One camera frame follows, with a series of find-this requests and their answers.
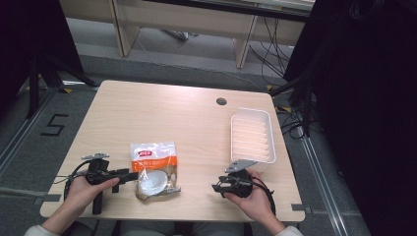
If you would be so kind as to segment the person's left hand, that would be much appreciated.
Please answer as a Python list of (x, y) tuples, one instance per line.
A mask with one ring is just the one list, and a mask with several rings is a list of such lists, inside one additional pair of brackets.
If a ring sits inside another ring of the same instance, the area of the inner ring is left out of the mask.
[(110, 189), (119, 183), (119, 178), (112, 178), (98, 185), (91, 185), (87, 179), (77, 177), (72, 183), (68, 196), (64, 201), (63, 208), (71, 215), (78, 217), (104, 190)]

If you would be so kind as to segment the black curtain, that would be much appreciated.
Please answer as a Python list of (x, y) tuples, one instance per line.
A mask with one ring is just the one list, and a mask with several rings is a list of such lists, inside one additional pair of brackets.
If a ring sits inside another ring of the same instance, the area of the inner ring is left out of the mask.
[(372, 236), (417, 236), (417, 0), (316, 0), (286, 73), (311, 90)]
[(60, 0), (0, 0), (0, 114), (30, 72), (34, 56), (46, 54), (84, 71)]

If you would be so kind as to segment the grey tape strip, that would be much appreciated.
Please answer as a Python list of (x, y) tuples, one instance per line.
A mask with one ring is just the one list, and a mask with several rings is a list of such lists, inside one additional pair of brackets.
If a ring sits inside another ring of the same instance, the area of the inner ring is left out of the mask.
[(309, 206), (304, 206), (302, 204), (291, 204), (293, 211), (304, 211), (305, 213), (312, 213), (312, 209)]
[(33, 204), (40, 206), (43, 203), (48, 203), (48, 202), (59, 202), (61, 199), (61, 195), (60, 194), (46, 194), (44, 196), (41, 197), (35, 197), (33, 200)]

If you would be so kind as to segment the clear snack bag orange label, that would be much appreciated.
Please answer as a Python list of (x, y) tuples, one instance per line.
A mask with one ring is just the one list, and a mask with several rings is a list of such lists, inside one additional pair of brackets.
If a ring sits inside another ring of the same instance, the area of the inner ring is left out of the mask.
[(149, 198), (179, 193), (178, 157), (173, 142), (131, 144), (131, 166), (138, 173), (136, 196)]

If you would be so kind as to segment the light wooden desk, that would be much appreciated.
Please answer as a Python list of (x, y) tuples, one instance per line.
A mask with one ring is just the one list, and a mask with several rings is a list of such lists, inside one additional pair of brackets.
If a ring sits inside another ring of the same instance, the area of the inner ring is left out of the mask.
[(288, 6), (310, 11), (314, 0), (277, 0), (271, 4), (270, 17), (147, 0), (60, 0), (60, 3), (68, 18), (113, 25), (121, 56), (129, 55), (142, 28), (178, 30), (233, 39), (236, 66), (242, 68), (252, 40), (294, 46), (304, 24), (284, 20), (280, 14)]

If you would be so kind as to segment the black tripod stand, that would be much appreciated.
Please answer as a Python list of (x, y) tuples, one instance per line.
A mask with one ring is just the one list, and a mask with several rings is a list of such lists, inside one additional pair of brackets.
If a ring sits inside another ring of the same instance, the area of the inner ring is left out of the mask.
[(39, 107), (39, 78), (43, 78), (49, 88), (61, 89), (63, 81), (58, 74), (59, 71), (67, 72), (89, 87), (98, 87), (98, 83), (85, 76), (83, 70), (76, 70), (51, 55), (37, 54), (30, 61), (30, 109), (27, 118), (31, 118)]
[(271, 97), (274, 97), (284, 91), (293, 89), (288, 101), (291, 106), (299, 106), (300, 104), (303, 104), (301, 128), (303, 135), (306, 137), (310, 137), (309, 124), (312, 102), (312, 83), (318, 76), (320, 67), (326, 62), (328, 54), (331, 53), (332, 48), (333, 42), (331, 39), (324, 41), (300, 76), (286, 85), (276, 88), (268, 93)]

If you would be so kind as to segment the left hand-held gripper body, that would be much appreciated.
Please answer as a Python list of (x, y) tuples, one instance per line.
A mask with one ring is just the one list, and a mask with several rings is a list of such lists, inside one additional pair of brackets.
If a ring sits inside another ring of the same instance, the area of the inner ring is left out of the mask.
[[(105, 182), (109, 161), (108, 154), (99, 152), (87, 156), (83, 156), (82, 160), (89, 165), (88, 174), (86, 176), (91, 185), (98, 185)], [(98, 215), (102, 212), (103, 192), (100, 192), (92, 202), (92, 214)]]

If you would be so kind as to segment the person's right hand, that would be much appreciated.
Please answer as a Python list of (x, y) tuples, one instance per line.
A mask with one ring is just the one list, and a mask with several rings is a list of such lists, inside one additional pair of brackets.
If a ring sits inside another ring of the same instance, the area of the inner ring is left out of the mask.
[(264, 222), (276, 218), (276, 216), (271, 210), (268, 195), (265, 192), (265, 185), (261, 181), (260, 174), (252, 169), (249, 169), (248, 172), (255, 183), (251, 195), (247, 198), (239, 198), (234, 194), (225, 193), (224, 197), (240, 207), (249, 218), (263, 225)]

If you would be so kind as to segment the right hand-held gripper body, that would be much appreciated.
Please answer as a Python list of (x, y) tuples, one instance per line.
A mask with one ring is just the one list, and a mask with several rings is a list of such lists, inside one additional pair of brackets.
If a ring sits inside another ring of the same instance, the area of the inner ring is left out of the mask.
[(227, 184), (231, 187), (228, 193), (234, 194), (239, 198), (247, 198), (251, 195), (253, 190), (253, 181), (248, 172), (248, 168), (255, 165), (254, 160), (239, 159), (233, 161), (226, 169), (227, 176), (234, 176), (237, 178), (235, 184)]

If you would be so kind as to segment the metal floor rail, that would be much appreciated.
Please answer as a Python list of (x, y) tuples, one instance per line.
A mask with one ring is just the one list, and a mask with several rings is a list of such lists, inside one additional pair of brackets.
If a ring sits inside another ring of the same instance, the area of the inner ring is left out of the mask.
[(8, 142), (5, 148), (0, 152), (0, 178), (12, 163), (13, 159), (29, 137), (41, 115), (44, 113), (45, 107), (50, 100), (56, 95), (56, 89), (48, 90), (39, 102), (39, 106), (30, 118), (27, 118), (23, 125), (19, 128), (13, 139)]
[(349, 236), (344, 218), (341, 215), (335, 198), (333, 197), (333, 194), (330, 190), (327, 178), (318, 160), (318, 156), (313, 147), (311, 138), (307, 135), (307, 129), (299, 127), (298, 133), (301, 137), (303, 149), (306, 152), (307, 159), (312, 168), (314, 178), (316, 180), (318, 189), (320, 191), (325, 208), (327, 210), (328, 217), (334, 231), (334, 235)]

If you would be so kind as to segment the white plastic tray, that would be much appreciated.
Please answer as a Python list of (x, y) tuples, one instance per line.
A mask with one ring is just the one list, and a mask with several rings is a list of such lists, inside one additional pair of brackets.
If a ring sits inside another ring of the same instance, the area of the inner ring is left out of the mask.
[(231, 161), (250, 162), (264, 172), (276, 161), (274, 138), (268, 112), (239, 108), (231, 117)]

